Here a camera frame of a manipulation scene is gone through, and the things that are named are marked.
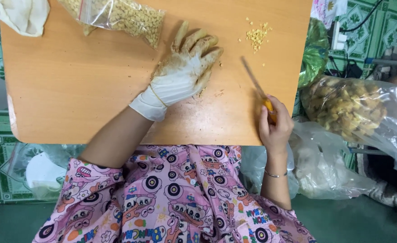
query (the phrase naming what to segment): silver bracelet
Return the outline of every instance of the silver bracelet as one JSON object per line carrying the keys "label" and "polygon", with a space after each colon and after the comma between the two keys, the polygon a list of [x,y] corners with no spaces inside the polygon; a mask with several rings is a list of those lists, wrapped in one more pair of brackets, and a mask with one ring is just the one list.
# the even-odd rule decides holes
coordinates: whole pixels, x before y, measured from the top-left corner
{"label": "silver bracelet", "polygon": [[[273,174],[270,174],[269,172],[267,172],[266,170],[265,170],[265,172],[266,172],[266,174],[268,174],[269,176],[272,176],[272,177],[275,177],[275,178],[278,178],[279,177],[279,175],[273,175]],[[288,173],[288,171],[286,171],[282,176],[286,176],[287,175],[287,173]]]}

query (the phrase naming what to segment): wooden table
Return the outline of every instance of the wooden table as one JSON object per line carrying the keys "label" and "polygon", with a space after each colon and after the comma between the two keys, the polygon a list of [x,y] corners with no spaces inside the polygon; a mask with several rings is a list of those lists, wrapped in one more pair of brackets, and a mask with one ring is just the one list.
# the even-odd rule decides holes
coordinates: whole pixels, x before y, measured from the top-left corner
{"label": "wooden table", "polygon": [[[261,144],[258,100],[241,55],[265,92],[292,112],[311,0],[140,0],[167,10],[158,51],[121,31],[97,29],[85,37],[57,1],[49,2],[42,37],[20,36],[1,23],[11,127],[22,142],[87,143],[147,87],[183,19],[190,29],[219,36],[223,66],[215,65],[202,97],[171,106],[142,143]],[[273,31],[253,54],[246,32],[264,22]]]}

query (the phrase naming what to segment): pink shirt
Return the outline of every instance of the pink shirt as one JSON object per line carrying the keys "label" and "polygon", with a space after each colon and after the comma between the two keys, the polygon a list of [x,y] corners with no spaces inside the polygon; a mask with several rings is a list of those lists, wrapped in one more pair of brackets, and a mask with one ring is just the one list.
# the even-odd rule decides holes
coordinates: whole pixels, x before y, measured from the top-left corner
{"label": "pink shirt", "polygon": [[122,169],[71,159],[33,242],[315,243],[293,210],[250,195],[240,146],[140,146]]}

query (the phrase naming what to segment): gloved hand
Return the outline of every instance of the gloved hand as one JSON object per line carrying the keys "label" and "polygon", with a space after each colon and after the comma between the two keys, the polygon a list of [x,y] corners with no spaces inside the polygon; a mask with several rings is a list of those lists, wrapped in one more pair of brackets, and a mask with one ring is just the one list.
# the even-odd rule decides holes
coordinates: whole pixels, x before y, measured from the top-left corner
{"label": "gloved hand", "polygon": [[223,48],[218,47],[201,57],[218,43],[218,37],[206,37],[204,29],[188,36],[181,46],[188,26],[187,21],[183,22],[172,43],[171,54],[161,62],[147,89],[129,104],[149,120],[162,121],[167,107],[203,90],[213,64],[223,54]]}

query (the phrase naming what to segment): knife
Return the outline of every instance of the knife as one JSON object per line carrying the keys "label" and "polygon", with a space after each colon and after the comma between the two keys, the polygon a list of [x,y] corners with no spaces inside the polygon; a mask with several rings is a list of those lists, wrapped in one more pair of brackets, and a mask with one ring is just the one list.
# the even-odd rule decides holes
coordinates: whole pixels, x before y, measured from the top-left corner
{"label": "knife", "polygon": [[259,85],[259,82],[255,79],[255,76],[252,74],[252,71],[250,69],[250,66],[248,65],[248,63],[246,62],[246,59],[244,56],[242,56],[240,58],[240,60],[242,61],[242,64],[244,65],[246,72],[248,73],[248,75],[250,76],[252,83],[254,84],[257,92],[259,93],[262,101],[263,101],[263,105],[266,106],[266,108],[268,108],[269,110],[269,116],[271,117],[271,119],[276,123],[277,122],[277,116],[276,116],[276,112],[272,106],[271,101],[269,100],[269,98],[266,96],[265,92],[263,91],[263,89],[261,88],[261,86]]}

